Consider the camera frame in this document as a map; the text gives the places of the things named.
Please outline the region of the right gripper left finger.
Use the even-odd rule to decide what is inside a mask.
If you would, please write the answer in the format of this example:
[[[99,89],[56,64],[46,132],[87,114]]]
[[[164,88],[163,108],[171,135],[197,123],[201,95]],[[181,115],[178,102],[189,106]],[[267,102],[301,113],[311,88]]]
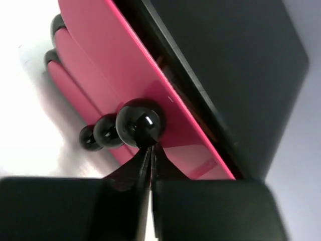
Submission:
[[[108,175],[107,240],[144,240],[151,180],[152,148],[140,149]]]

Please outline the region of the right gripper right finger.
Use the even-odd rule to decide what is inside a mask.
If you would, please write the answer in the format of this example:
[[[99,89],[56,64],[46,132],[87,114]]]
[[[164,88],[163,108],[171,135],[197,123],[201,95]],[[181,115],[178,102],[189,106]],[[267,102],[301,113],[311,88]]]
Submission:
[[[178,169],[167,157],[163,147],[157,143],[151,151],[151,193],[152,213],[154,221],[155,237],[161,239],[161,215],[158,210],[159,193],[156,182],[164,180],[185,180],[185,174]]]

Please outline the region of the black drawer cabinet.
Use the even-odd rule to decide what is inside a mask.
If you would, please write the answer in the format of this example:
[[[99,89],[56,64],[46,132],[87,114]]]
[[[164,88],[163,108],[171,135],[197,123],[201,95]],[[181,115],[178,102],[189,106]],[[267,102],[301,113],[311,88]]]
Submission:
[[[309,68],[283,1],[116,1],[238,178],[263,180]]]

